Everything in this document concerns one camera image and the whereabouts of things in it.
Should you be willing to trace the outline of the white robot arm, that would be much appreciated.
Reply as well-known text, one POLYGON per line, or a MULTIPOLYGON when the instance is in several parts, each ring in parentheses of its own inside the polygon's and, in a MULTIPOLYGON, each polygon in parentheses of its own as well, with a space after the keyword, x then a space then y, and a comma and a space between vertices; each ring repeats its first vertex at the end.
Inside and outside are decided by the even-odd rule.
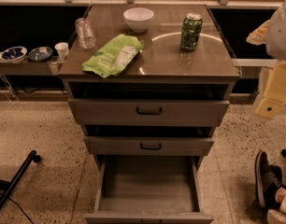
POLYGON ((286 0, 268 21, 265 21, 247 37, 252 45, 265 44, 268 55, 278 62, 269 70, 265 90, 255 114, 272 119, 286 106, 286 0))

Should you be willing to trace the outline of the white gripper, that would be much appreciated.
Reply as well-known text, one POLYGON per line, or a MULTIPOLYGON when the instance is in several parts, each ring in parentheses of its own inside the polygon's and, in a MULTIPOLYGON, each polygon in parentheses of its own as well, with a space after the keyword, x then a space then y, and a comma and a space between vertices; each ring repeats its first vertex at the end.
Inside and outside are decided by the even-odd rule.
MULTIPOLYGON (((263 45, 270 20, 262 23, 246 41, 252 45, 263 45)), ((264 98, 255 109, 255 114, 263 119, 272 119, 286 105, 286 61, 277 63, 270 71, 265 86, 264 98)))

